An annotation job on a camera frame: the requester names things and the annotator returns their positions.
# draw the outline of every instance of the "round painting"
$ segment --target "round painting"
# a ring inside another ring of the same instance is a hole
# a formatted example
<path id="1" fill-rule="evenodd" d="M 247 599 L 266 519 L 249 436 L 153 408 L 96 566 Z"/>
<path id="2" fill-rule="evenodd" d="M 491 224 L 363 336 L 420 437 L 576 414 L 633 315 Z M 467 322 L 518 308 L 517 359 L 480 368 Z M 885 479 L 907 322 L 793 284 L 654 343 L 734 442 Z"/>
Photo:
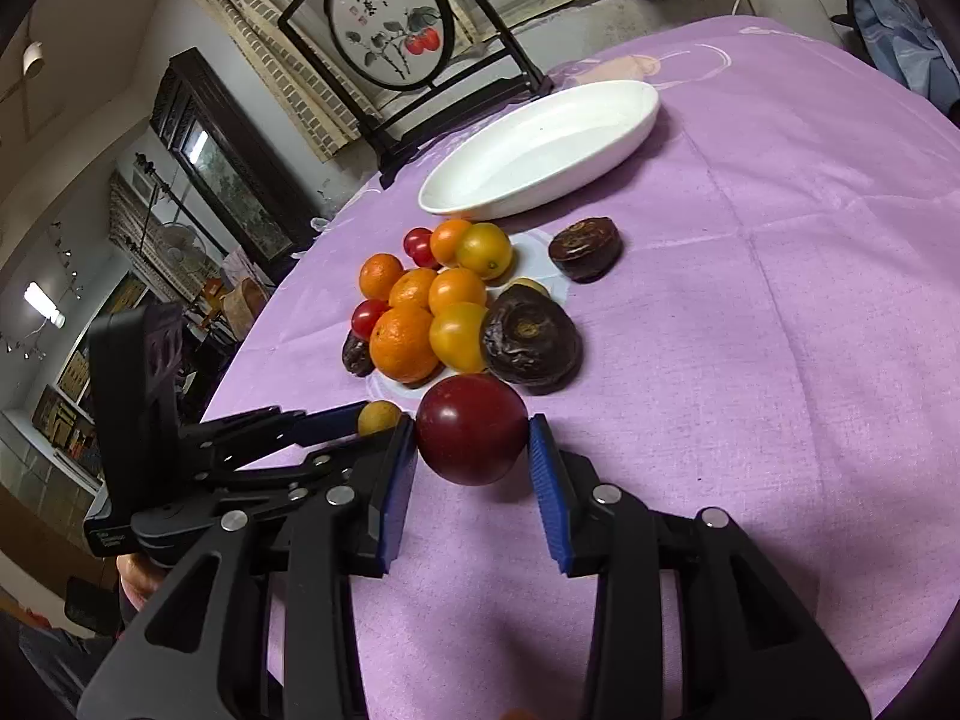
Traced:
<path id="1" fill-rule="evenodd" d="M 448 0 L 324 0 L 323 8 L 340 54 L 378 86 L 426 86 L 450 60 Z"/>

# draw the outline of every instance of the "yellow fruit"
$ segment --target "yellow fruit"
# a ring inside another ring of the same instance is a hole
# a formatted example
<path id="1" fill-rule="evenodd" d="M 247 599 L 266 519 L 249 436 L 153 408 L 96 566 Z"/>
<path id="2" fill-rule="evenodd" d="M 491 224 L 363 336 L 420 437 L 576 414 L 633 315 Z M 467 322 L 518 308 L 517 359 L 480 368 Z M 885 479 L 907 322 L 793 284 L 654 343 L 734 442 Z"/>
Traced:
<path id="1" fill-rule="evenodd" d="M 472 225 L 457 245 L 457 262 L 488 281 L 510 268 L 514 248 L 506 233 L 488 221 Z"/>
<path id="2" fill-rule="evenodd" d="M 480 353 L 480 324 L 487 313 L 476 303 L 454 303 L 434 317 L 430 347 L 458 373 L 479 373 L 486 365 Z"/>
<path id="3" fill-rule="evenodd" d="M 430 285 L 430 313 L 435 317 L 454 303 L 487 304 L 487 288 L 480 276 L 466 268 L 451 268 Z"/>
<path id="4" fill-rule="evenodd" d="M 465 218 L 449 218 L 437 225 L 430 234 L 430 253 L 441 265 L 452 268 L 457 264 L 457 244 L 470 228 Z"/>
<path id="5" fill-rule="evenodd" d="M 510 286 L 512 287 L 515 284 L 522 284 L 525 287 L 529 287 L 531 290 L 536 290 L 545 298 L 549 298 L 550 296 L 550 290 L 548 288 L 544 287 L 544 285 L 539 283 L 539 281 L 534 281 L 531 278 L 515 278 L 510 282 Z"/>
<path id="6" fill-rule="evenodd" d="M 363 406 L 363 410 L 357 416 L 357 433 L 369 436 L 371 433 L 397 427 L 402 413 L 400 407 L 389 400 L 374 400 Z"/>
<path id="7" fill-rule="evenodd" d="M 360 292 L 367 300 L 386 300 L 403 275 L 403 264 L 392 254 L 375 254 L 360 269 Z"/>
<path id="8" fill-rule="evenodd" d="M 392 308 L 376 321 L 370 336 L 370 357 L 384 376 L 413 384 L 437 367 L 430 348 L 429 311 L 416 306 Z"/>
<path id="9" fill-rule="evenodd" d="M 400 276 L 390 290 L 390 307 L 416 306 L 426 309 L 430 304 L 430 285 L 437 278 L 437 271 L 429 268 L 414 268 Z"/>

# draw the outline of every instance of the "blue gripper pad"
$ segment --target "blue gripper pad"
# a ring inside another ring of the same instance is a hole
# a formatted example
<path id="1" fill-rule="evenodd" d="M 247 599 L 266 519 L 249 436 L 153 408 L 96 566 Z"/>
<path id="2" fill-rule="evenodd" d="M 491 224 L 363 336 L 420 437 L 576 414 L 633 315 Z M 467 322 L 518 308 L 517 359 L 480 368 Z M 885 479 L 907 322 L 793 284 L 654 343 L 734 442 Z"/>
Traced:
<path id="1" fill-rule="evenodd" d="M 380 516 L 380 541 L 376 551 L 384 573 L 390 570 L 390 563 L 400 553 L 403 523 L 407 518 L 407 504 L 410 502 L 410 490 L 414 484 L 416 439 L 414 422 L 408 416 L 402 418 L 397 425 L 387 457 L 392 460 L 393 465 Z"/>
<path id="2" fill-rule="evenodd" d="M 571 507 L 576 506 L 572 485 L 563 467 L 546 418 L 541 413 L 530 420 L 530 479 L 544 522 L 550 557 L 563 574 L 573 566 L 570 542 Z"/>

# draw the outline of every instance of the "purple tablecloth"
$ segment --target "purple tablecloth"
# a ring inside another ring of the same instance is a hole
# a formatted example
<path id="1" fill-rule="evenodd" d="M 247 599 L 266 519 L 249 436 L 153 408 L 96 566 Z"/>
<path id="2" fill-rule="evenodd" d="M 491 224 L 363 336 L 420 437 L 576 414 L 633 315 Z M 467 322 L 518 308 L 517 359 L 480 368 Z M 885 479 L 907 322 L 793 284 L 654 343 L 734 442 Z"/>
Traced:
<path id="1" fill-rule="evenodd" d="M 609 215 L 626 242 L 610 275 L 565 295 L 581 375 L 525 400 L 651 508 L 730 511 L 879 712 L 960 596 L 960 133 L 840 50 L 763 19 L 695 23 L 555 73 L 565 85 L 644 75 L 664 111 L 640 151 L 504 220 L 547 240 Z M 436 223 L 416 193 L 467 134 L 338 215 L 209 416 L 378 392 L 340 365 L 357 271 Z M 575 716 L 594 582 L 558 574 L 515 471 L 459 488 L 419 469 L 390 577 L 354 583 L 371 717 Z"/>

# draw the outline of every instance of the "white plate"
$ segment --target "white plate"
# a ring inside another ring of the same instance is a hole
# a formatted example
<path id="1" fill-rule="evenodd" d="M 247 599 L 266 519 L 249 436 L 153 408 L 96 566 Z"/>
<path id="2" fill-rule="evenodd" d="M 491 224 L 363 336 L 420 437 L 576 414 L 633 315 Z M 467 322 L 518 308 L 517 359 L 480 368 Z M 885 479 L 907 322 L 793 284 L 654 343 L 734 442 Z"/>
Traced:
<path id="1" fill-rule="evenodd" d="M 569 194 L 619 165 L 656 122 L 659 93 L 643 81 L 578 86 L 524 105 L 440 162 L 419 193 L 429 214 L 508 217 Z"/>

